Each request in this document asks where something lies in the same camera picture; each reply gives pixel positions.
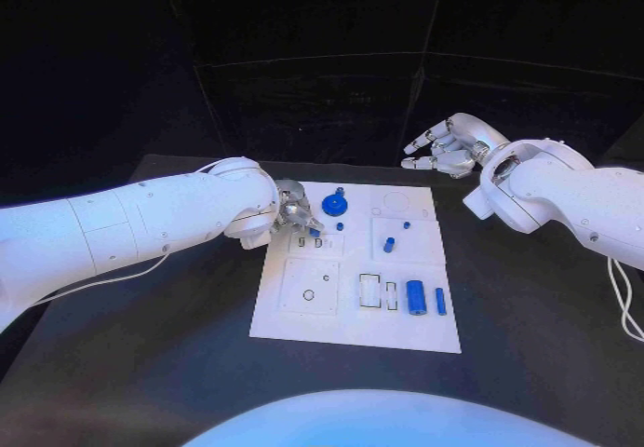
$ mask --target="black table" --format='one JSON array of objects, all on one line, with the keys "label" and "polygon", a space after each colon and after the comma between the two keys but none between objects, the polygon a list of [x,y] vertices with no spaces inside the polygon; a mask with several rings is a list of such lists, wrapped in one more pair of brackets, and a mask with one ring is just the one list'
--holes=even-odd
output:
[{"label": "black table", "polygon": [[[147,156],[131,180],[208,161]],[[497,217],[480,221],[461,204],[477,176],[262,166],[275,178],[432,187],[463,354],[249,338],[265,248],[219,237],[144,277],[52,303],[0,386],[2,443],[176,445],[274,400],[382,388],[470,400],[607,446],[641,445],[644,345],[620,327],[605,258],[563,225],[526,236]],[[644,287],[628,272],[637,315]]]}]

